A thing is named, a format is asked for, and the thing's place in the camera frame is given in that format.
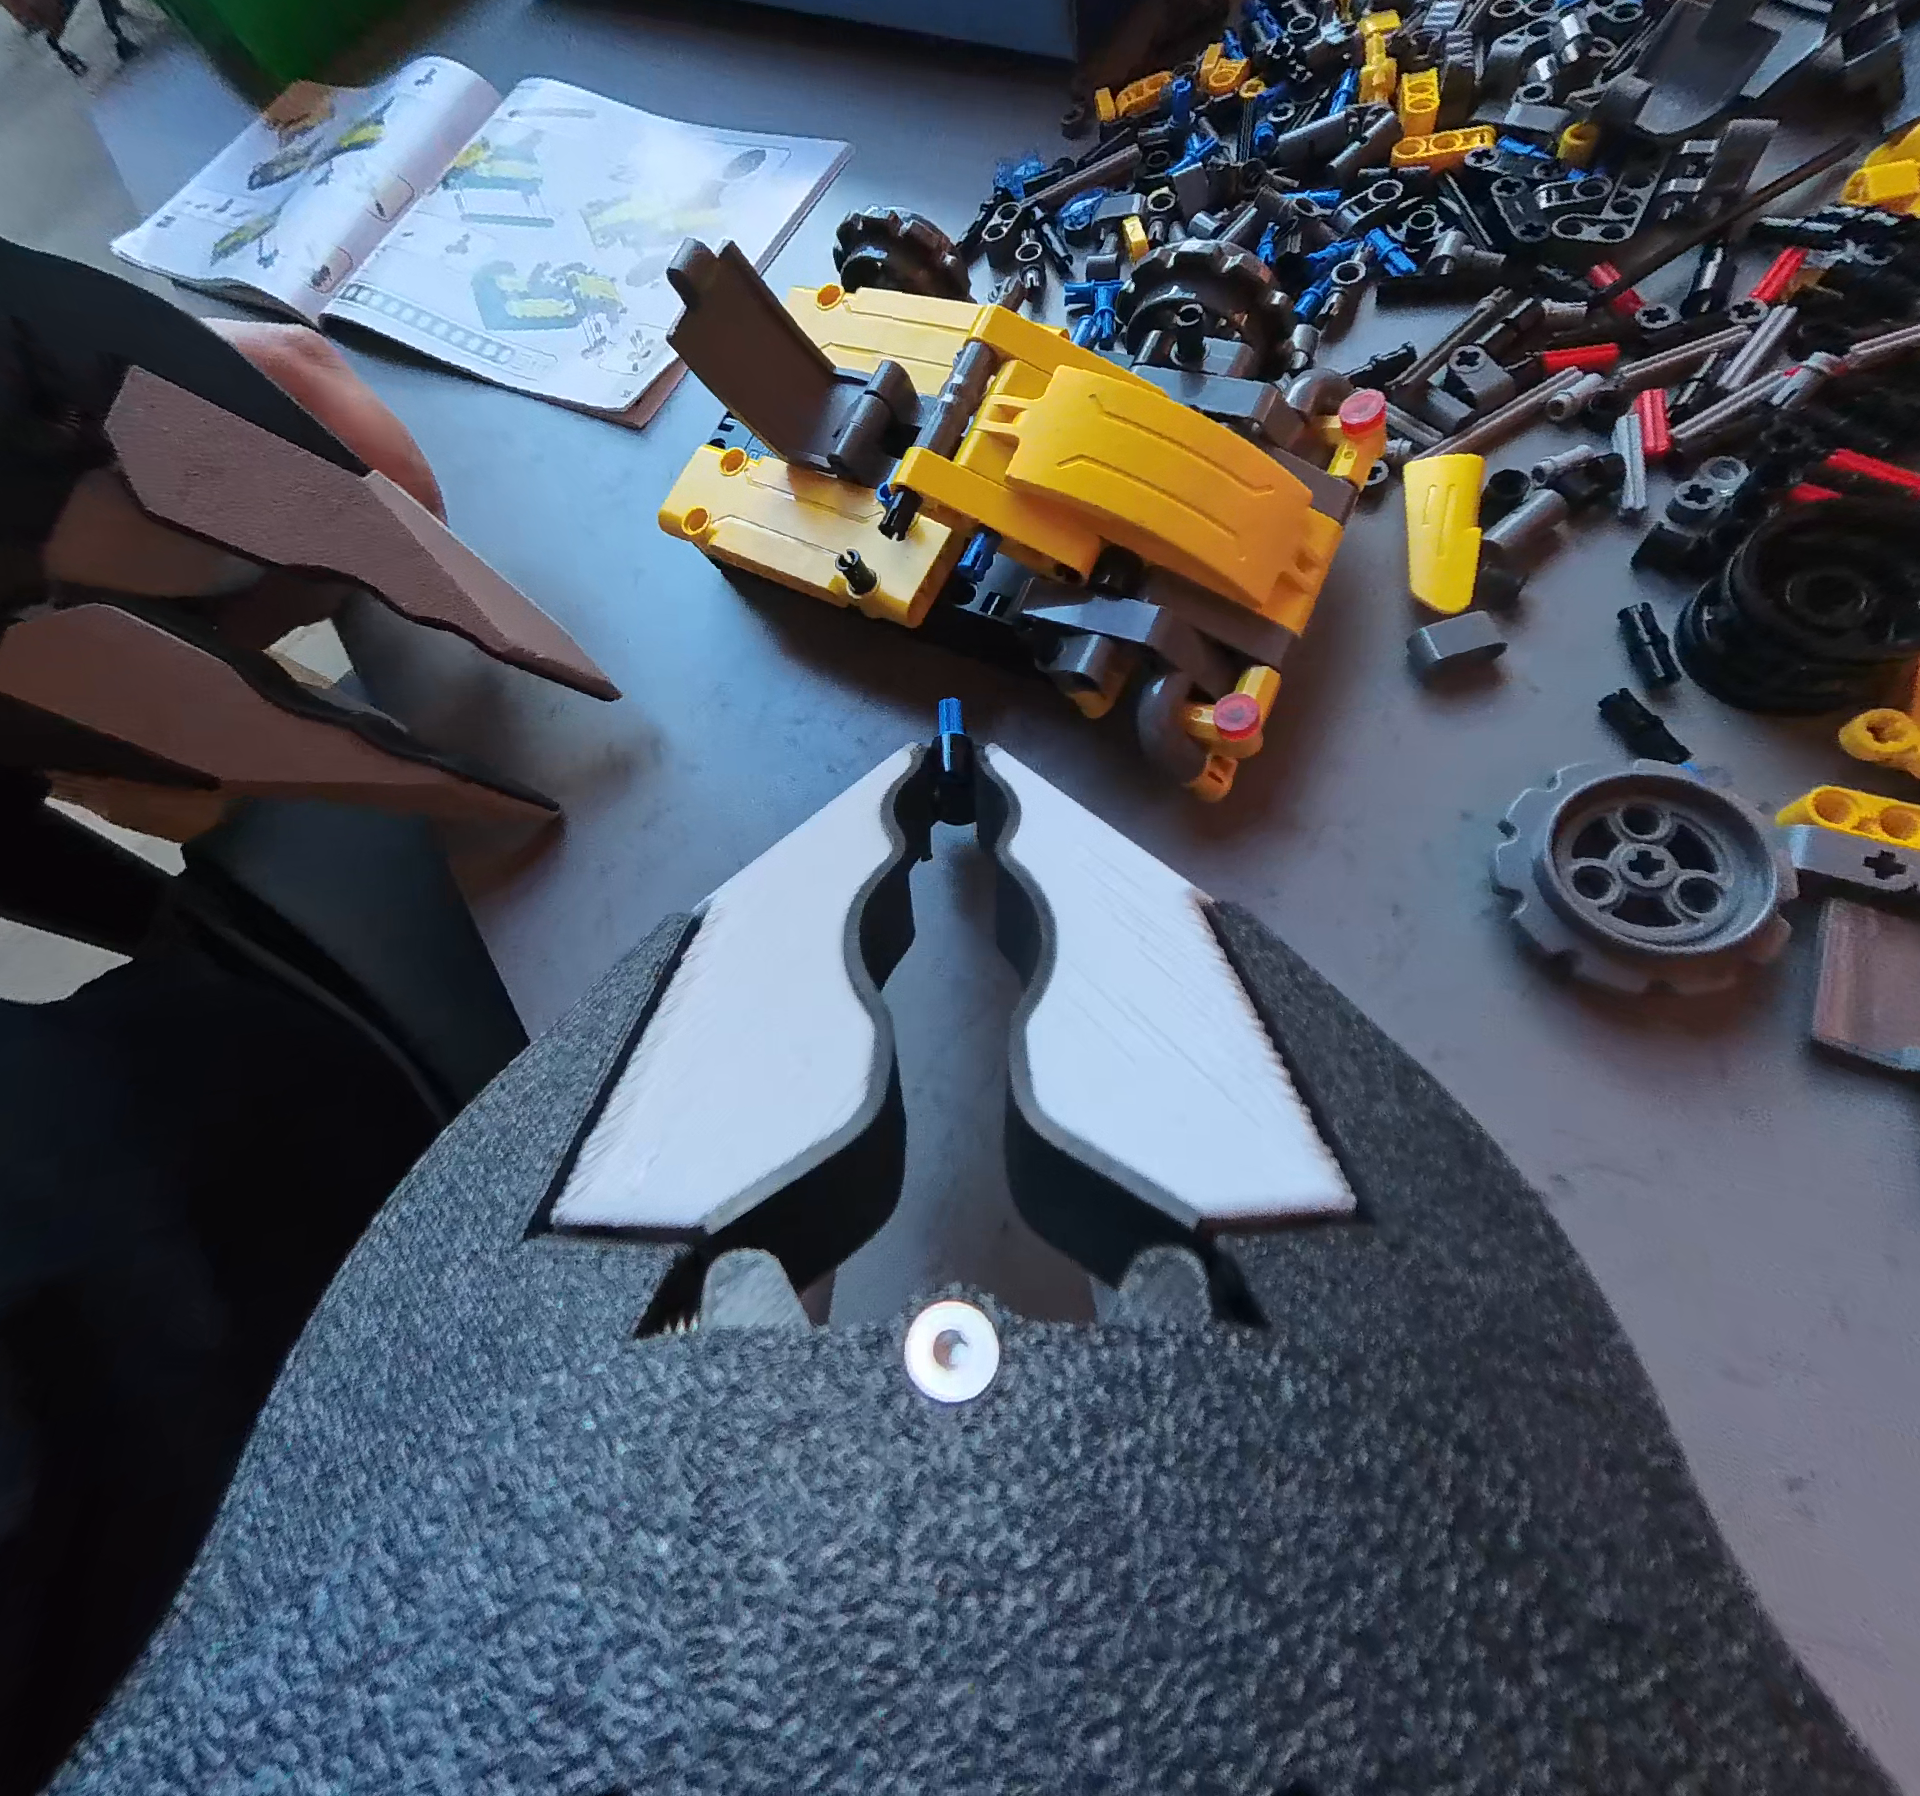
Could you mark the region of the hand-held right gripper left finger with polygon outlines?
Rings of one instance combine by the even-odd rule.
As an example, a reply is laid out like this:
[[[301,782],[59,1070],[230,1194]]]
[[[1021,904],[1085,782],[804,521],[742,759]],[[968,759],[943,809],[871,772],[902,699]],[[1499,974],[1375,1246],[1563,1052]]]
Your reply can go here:
[[[880,989],[915,943],[938,753],[915,741],[724,880],[582,1126],[557,1231],[770,1251],[833,1276],[895,1209],[902,1105]]]

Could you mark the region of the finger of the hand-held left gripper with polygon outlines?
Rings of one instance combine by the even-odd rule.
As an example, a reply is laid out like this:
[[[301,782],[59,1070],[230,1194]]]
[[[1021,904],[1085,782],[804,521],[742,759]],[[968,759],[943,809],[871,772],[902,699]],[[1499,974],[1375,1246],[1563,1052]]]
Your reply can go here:
[[[611,678],[533,603],[380,473],[351,473],[131,368],[107,443],[132,503],[234,556],[351,583],[495,662],[616,702]]]
[[[2,630],[2,699],[234,798],[349,803],[398,816],[546,826],[562,805],[328,702],[275,659],[166,630],[120,605],[42,608]]]

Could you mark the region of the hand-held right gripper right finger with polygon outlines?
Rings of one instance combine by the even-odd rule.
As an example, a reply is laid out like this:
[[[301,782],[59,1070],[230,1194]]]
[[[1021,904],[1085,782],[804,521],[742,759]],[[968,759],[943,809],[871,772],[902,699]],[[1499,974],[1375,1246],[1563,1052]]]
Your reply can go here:
[[[1189,1231],[1352,1218],[1209,899],[1001,748],[984,748],[981,787],[1038,933],[1012,1026],[1025,1121]]]

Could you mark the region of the black connector cluster blue pin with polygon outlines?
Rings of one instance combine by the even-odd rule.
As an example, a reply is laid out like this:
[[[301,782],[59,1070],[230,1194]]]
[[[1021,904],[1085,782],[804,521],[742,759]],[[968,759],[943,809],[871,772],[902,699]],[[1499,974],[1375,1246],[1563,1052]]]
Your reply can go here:
[[[978,821],[978,748],[960,699],[938,699],[920,780],[932,826],[968,828]]]

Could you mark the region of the grey desk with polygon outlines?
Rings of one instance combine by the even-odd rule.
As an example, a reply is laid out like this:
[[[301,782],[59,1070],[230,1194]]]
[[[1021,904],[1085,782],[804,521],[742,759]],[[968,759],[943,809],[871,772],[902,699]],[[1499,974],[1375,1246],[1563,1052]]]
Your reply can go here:
[[[38,562],[2,630],[332,608],[114,448]],[[171,878],[258,803],[2,699],[7,772]],[[1540,1194],[1255,915],[1352,1218],[1189,1231],[1025,1121],[1000,826],[978,751],[880,989],[892,1218],[823,1281],[554,1229],[662,922],[372,1214],[38,1792],[1895,1792]]]

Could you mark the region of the person's left hand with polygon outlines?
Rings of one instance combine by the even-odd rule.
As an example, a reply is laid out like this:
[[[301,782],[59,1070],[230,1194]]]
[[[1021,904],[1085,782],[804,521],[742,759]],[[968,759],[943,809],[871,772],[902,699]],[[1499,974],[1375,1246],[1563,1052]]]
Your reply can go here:
[[[283,394],[301,400],[372,473],[387,476],[431,516],[447,521],[439,476],[400,415],[313,327],[205,318],[242,351]]]

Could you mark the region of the open instruction booklet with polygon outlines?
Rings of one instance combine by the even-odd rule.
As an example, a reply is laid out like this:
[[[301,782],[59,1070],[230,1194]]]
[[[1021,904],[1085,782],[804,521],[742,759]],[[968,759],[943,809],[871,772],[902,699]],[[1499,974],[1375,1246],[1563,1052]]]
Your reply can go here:
[[[294,83],[110,253],[640,430],[683,375],[679,247],[765,271],[846,158],[419,57],[372,87]]]

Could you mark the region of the grey sprocket wheel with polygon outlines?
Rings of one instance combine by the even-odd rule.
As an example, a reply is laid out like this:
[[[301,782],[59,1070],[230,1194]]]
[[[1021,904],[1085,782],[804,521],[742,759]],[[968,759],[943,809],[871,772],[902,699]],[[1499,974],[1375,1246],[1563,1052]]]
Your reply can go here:
[[[1583,760],[1499,816],[1493,891],[1526,948],[1616,995],[1715,995],[1791,943],[1782,843],[1738,796],[1660,760]]]

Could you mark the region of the yellow curved panel brick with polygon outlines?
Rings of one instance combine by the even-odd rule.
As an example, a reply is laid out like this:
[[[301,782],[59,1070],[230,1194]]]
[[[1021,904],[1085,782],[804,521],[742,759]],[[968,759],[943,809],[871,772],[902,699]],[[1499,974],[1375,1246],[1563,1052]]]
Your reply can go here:
[[[1477,455],[1415,456],[1405,463],[1406,594],[1437,615],[1474,605],[1482,483],[1484,461]]]

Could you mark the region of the yellow toy vehicle model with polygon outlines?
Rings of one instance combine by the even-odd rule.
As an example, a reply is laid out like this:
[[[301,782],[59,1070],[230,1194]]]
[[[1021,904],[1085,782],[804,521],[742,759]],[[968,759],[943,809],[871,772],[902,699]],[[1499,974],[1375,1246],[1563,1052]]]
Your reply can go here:
[[[1384,447],[1378,390],[1130,368],[968,292],[778,302],[731,243],[686,238],[668,286],[724,419],[662,535],[1031,667],[1089,719],[1130,704],[1160,775],[1233,791]]]

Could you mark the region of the black sprocket wheel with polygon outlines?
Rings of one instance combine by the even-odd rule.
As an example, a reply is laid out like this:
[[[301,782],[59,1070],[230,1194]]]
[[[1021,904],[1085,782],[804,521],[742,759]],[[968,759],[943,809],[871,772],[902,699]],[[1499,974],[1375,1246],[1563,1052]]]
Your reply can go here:
[[[856,210],[833,243],[842,292],[882,290],[974,305],[968,258],[932,218],[902,210]]]
[[[1186,238],[1152,248],[1119,290],[1119,339],[1132,368],[1279,379],[1291,297],[1238,247]]]

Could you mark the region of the black toy tyre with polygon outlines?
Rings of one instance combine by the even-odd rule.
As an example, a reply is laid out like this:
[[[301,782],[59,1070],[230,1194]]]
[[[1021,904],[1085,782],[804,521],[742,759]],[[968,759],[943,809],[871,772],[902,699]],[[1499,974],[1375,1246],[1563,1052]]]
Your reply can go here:
[[[1838,499],[1760,521],[1673,615],[1683,673],[1723,704],[1879,704],[1916,662],[1916,506]]]

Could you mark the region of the pile of loose building bricks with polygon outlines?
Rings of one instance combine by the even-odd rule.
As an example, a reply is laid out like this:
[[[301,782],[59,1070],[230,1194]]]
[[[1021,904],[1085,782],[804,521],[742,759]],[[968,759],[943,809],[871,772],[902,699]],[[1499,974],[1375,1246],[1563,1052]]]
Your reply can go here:
[[[1465,305],[1355,373],[1384,456],[1477,455],[1482,556],[1646,467],[1755,443],[1775,503],[1916,506],[1916,0],[1222,0],[1078,153],[994,168],[960,233],[994,302],[1062,281],[1126,360],[1119,290],[1186,238],[1255,253],[1306,375],[1363,310]]]

